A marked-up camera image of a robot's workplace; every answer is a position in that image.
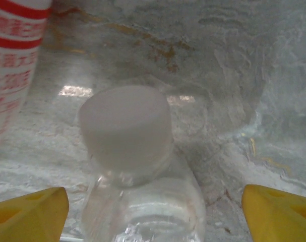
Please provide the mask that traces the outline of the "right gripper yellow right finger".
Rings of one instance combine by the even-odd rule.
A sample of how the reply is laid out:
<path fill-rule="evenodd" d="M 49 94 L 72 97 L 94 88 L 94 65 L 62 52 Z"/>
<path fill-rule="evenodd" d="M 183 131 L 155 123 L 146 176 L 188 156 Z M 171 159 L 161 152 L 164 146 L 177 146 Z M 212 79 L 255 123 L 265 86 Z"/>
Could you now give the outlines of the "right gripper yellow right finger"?
<path fill-rule="evenodd" d="M 246 185 L 241 204 L 253 242 L 306 242 L 306 197 Z"/>

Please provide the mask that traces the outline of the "long clear bottle white cap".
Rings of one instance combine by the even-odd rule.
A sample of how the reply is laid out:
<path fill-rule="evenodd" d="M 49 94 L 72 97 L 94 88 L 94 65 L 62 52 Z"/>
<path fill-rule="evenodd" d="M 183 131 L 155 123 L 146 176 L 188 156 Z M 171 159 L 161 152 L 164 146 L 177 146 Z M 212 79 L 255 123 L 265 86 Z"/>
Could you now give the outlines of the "long clear bottle white cap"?
<path fill-rule="evenodd" d="M 206 207 L 174 145 L 163 93 L 142 85 L 100 91 L 79 110 L 92 164 L 84 242 L 205 242 Z"/>

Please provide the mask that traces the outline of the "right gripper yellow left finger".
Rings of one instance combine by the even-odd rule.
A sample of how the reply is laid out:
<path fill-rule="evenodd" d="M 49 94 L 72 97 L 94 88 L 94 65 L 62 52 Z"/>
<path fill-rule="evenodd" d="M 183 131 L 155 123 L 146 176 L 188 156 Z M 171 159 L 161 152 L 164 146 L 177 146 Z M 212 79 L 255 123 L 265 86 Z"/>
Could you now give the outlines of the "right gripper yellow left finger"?
<path fill-rule="evenodd" d="M 65 188 L 0 202 L 0 242 L 59 242 L 69 212 Z"/>

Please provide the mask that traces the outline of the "white-label red-text bottle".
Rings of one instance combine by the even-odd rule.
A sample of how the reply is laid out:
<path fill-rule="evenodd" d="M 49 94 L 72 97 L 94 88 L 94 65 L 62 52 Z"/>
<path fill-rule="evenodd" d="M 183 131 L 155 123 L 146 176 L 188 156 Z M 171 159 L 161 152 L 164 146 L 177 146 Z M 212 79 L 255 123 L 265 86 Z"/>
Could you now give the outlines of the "white-label red-text bottle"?
<path fill-rule="evenodd" d="M 53 0 L 0 0 L 0 144 L 32 83 Z"/>

